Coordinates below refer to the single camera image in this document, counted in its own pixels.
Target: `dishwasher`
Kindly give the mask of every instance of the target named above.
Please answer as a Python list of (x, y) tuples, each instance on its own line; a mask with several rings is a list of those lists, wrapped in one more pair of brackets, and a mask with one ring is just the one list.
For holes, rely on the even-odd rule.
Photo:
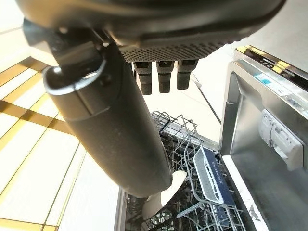
[(119, 191), (115, 231), (308, 230), (308, 74), (253, 46), (229, 63), (220, 142), (183, 115), (152, 112), (172, 198)]

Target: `robotic arm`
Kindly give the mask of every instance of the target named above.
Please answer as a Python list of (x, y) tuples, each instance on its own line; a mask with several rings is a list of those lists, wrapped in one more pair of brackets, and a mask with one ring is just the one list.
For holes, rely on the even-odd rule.
[(44, 84), (74, 134), (124, 190), (146, 197), (172, 174), (143, 94), (152, 93), (152, 62), (168, 93), (178, 61), (187, 89), (198, 59), (256, 32), (285, 0), (17, 0), (30, 46), (47, 43), (59, 66)]

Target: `stainless steel panel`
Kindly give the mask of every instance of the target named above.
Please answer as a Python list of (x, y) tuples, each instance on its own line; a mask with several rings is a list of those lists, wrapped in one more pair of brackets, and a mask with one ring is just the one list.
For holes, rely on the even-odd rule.
[[(286, 97), (259, 82), (262, 73), (244, 60), (229, 65), (221, 132), (221, 153), (230, 154), (270, 230), (308, 230), (308, 120)], [(288, 171), (258, 133), (267, 109), (304, 145), (304, 165)]]

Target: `dishwasher rack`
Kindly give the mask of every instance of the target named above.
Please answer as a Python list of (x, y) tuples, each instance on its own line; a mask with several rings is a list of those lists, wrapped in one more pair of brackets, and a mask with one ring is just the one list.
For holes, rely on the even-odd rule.
[[(144, 221), (141, 210), (146, 199), (128, 195), (127, 231), (245, 231), (241, 210), (236, 206), (211, 202), (203, 195), (193, 158), (203, 146), (197, 125), (165, 112), (155, 111), (152, 118), (159, 131), (172, 171), (183, 170), (185, 182), (155, 216)], [(218, 164), (219, 154), (213, 152)]]

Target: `white plate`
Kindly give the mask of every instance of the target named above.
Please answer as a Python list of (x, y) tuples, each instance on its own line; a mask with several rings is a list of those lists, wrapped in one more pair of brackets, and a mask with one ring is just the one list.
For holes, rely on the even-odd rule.
[(149, 196), (142, 208), (142, 216), (144, 220), (147, 220), (160, 211), (167, 202), (174, 196), (183, 184), (187, 173), (184, 171), (176, 171), (172, 174), (172, 184), (166, 190), (159, 192), (155, 195)]

